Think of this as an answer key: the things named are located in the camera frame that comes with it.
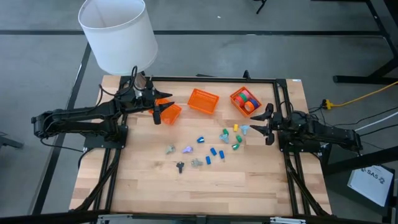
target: concrete floor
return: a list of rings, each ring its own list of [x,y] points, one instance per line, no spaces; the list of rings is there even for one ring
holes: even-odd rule
[[[398,30],[382,1],[373,1],[383,23],[397,40]],[[82,0],[3,0],[0,29],[80,29],[77,13]],[[155,30],[376,30],[363,3],[268,0],[259,15],[259,3],[249,0],[146,0]],[[147,73],[155,76],[299,78],[308,107],[322,99],[344,102],[377,90],[379,85],[335,84],[333,75],[368,75],[392,54],[383,39],[359,37],[167,36],[158,35],[159,54]],[[0,151],[0,217],[30,213],[48,158],[32,133],[30,118],[46,110],[64,108],[86,45],[84,36],[0,35],[1,131],[25,142],[23,150]],[[396,77],[398,71],[389,76]],[[93,55],[76,107],[94,105],[98,84],[105,74]],[[366,100],[325,112],[328,123],[350,123],[397,106],[393,87]],[[374,121],[364,121],[360,127]],[[391,119],[375,126],[394,124]],[[381,131],[363,140],[387,148],[398,144],[394,131]],[[83,138],[67,135],[64,146],[81,149]],[[378,149],[364,146],[364,153]],[[61,153],[45,202],[45,213],[65,212],[77,175],[78,152]],[[393,162],[389,167],[398,168]],[[333,213],[343,218],[380,222],[381,216],[363,205],[328,191]]]

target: wooden tabletop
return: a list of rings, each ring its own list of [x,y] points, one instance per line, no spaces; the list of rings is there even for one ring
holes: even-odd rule
[[[104,76],[102,86],[109,92],[118,90],[120,77]],[[205,82],[154,82],[162,92],[172,93],[169,99],[182,107],[182,113],[173,126],[156,126],[147,111],[130,114],[127,119],[129,134],[122,150],[112,212],[173,213],[212,215],[280,215],[292,214],[286,169],[278,140],[272,146],[265,145],[264,137],[250,129],[246,136],[241,130],[233,131],[234,124],[264,124],[245,118],[231,104],[229,95],[246,86],[263,105],[273,103],[272,85],[264,83],[205,83]],[[308,111],[300,80],[287,80],[290,101],[295,110]],[[203,114],[188,107],[187,102],[194,88],[220,96],[213,115]],[[104,95],[103,101],[111,97]],[[223,128],[229,131],[230,144],[218,139]],[[232,150],[235,135],[243,142],[237,151]],[[204,136],[205,143],[197,138]],[[172,154],[165,154],[169,144],[176,147]],[[193,147],[193,153],[182,150]],[[212,156],[210,148],[224,150],[225,162],[220,156]],[[82,160],[70,208],[79,206],[98,182],[104,149],[95,149]],[[206,165],[205,157],[211,157]],[[192,159],[204,162],[199,168],[191,166]],[[317,158],[301,153],[305,183],[327,212],[331,212],[322,170]],[[185,163],[182,174],[176,163]],[[107,186],[101,200],[104,207]],[[296,187],[298,207],[302,203]]]

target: lamp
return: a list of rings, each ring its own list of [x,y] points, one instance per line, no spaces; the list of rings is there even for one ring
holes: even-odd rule
[[[99,67],[112,75],[147,69],[157,42],[143,0],[86,0],[78,15]]]

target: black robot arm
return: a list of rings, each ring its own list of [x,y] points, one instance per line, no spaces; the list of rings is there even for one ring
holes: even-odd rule
[[[123,114],[154,110],[154,123],[160,124],[161,112],[174,104],[174,102],[170,102],[156,105],[156,99],[172,95],[156,90],[151,80],[146,81],[143,89],[134,88],[134,80],[134,78],[131,80],[128,87],[112,94],[114,97],[108,102],[91,108],[46,111],[33,117],[35,136],[43,139],[60,133],[79,133],[86,138],[93,138],[92,142],[100,142],[97,144],[98,147],[105,147],[103,142],[118,142],[120,146],[124,145],[127,130],[118,125],[118,119]],[[92,123],[89,121],[92,119],[100,119],[102,122]]]
[[[268,120],[266,126],[251,125],[252,128],[267,136],[267,145],[274,143],[272,131],[281,131],[282,137],[291,145],[304,145],[306,141],[315,141],[337,144],[354,152],[362,150],[360,136],[354,130],[323,125],[316,118],[302,111],[293,111],[291,116],[284,118],[282,113],[274,113],[274,105],[269,103],[264,114],[251,119]]]

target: orange plastic basket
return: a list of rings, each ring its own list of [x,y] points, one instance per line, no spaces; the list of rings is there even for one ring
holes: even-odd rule
[[[164,104],[170,102],[168,99],[156,99],[155,103],[156,105],[159,104]],[[161,120],[165,124],[174,124],[174,121],[177,119],[177,117],[180,115],[182,108],[179,105],[176,105],[175,103],[171,106],[169,106],[166,110],[163,110],[163,112],[160,114]]]
[[[235,97],[237,97],[243,90],[246,90],[252,99],[256,100],[259,106],[252,110],[251,112],[248,112],[244,107],[240,107],[237,103],[235,103]],[[243,114],[245,117],[250,117],[258,108],[262,106],[262,103],[251,93],[245,86],[242,86],[240,89],[238,89],[236,92],[232,93],[231,96],[231,103]]]
[[[219,96],[203,90],[193,89],[188,106],[206,114],[213,114],[219,98]]]

